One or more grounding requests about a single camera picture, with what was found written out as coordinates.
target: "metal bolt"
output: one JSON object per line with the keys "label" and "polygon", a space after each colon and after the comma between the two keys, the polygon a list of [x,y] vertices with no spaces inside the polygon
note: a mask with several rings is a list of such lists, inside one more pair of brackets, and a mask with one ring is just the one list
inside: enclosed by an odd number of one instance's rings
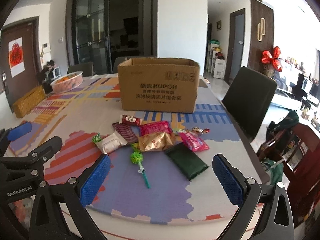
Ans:
{"label": "metal bolt", "polygon": [[256,183],[256,181],[255,181],[253,178],[248,178],[248,179],[247,179],[247,182],[248,182],[249,184],[251,184],[251,185],[253,185],[253,184]]}
{"label": "metal bolt", "polygon": [[45,181],[41,181],[39,184],[40,187],[44,187],[45,185],[47,185],[47,183]]}
{"label": "metal bolt", "polygon": [[76,183],[76,181],[77,181],[77,179],[74,178],[74,177],[68,179],[68,182],[69,182],[70,184],[74,184],[74,183]]}
{"label": "metal bolt", "polygon": [[277,182],[278,187],[284,187],[283,183],[281,181]]}
{"label": "metal bolt", "polygon": [[32,176],[36,176],[37,174],[38,174],[38,171],[37,171],[37,170],[31,171],[31,175],[32,175]]}

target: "blue gripper pad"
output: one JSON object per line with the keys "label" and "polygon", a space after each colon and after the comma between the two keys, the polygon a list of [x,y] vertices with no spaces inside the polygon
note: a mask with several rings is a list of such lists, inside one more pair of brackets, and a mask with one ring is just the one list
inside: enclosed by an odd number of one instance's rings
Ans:
{"label": "blue gripper pad", "polygon": [[30,122],[25,122],[22,125],[19,125],[12,130],[9,131],[7,136],[9,141],[15,141],[20,137],[24,136],[25,134],[31,132],[32,124]]}
{"label": "blue gripper pad", "polygon": [[111,161],[109,155],[104,154],[101,161],[91,172],[85,183],[80,189],[80,202],[82,206],[90,205],[94,197],[99,191],[103,181],[108,175],[111,168]]}
{"label": "blue gripper pad", "polygon": [[225,165],[224,161],[215,155],[212,161],[212,169],[216,174],[220,184],[233,205],[241,207],[243,204],[243,189],[232,172]]}

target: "dining table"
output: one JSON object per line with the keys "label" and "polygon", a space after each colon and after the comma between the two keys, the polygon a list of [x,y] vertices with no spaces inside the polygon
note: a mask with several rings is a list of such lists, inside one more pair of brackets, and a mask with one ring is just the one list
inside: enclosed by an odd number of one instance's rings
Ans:
{"label": "dining table", "polygon": [[[48,139],[59,136],[63,146],[44,164],[44,179],[50,185],[65,183],[78,177],[100,156],[92,137],[112,134],[112,124],[119,121],[121,114],[141,118],[143,124],[165,120],[173,129],[210,129],[201,135],[210,149],[196,152],[209,168],[189,181],[164,152],[145,152],[143,167],[150,183],[147,188],[138,166],[130,160],[130,145],[110,153],[111,169],[93,203],[86,206],[108,239],[217,239],[238,207],[230,203],[212,170],[216,154],[223,154],[246,178],[258,183],[269,180],[249,140],[203,78],[199,81],[195,110],[186,114],[124,111],[117,74],[84,77],[80,86],[49,95],[20,119],[21,123],[31,122],[32,130],[11,142],[8,154],[26,156]],[[133,131],[139,135],[139,128],[134,127]],[[26,227],[30,212],[23,209],[30,210],[31,205],[15,204],[16,215]],[[79,235],[68,208],[60,205],[70,230]],[[258,205],[242,239],[250,237],[261,209],[262,205]]]}

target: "teal lollipop stick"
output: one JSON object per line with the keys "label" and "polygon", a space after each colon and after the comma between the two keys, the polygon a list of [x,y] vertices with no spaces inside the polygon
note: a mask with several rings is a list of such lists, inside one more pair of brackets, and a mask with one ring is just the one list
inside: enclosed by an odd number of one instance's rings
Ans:
{"label": "teal lollipop stick", "polygon": [[142,161],[143,161],[142,154],[140,152],[134,152],[133,154],[131,154],[130,159],[131,159],[132,163],[139,165],[140,169],[138,170],[138,172],[143,175],[143,178],[144,178],[144,181],[146,183],[146,186],[148,188],[150,188],[150,184],[149,184],[149,181],[148,181],[147,175],[146,175],[146,170],[142,166]]}

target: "white fruit basket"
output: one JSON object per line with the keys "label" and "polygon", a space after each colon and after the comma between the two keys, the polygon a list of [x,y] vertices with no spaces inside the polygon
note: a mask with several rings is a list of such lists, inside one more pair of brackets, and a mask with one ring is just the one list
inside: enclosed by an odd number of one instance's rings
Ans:
{"label": "white fruit basket", "polygon": [[[63,78],[68,77],[68,80],[61,81]],[[82,84],[82,71],[77,71],[63,76],[51,83],[52,90],[56,94],[68,92]]]}

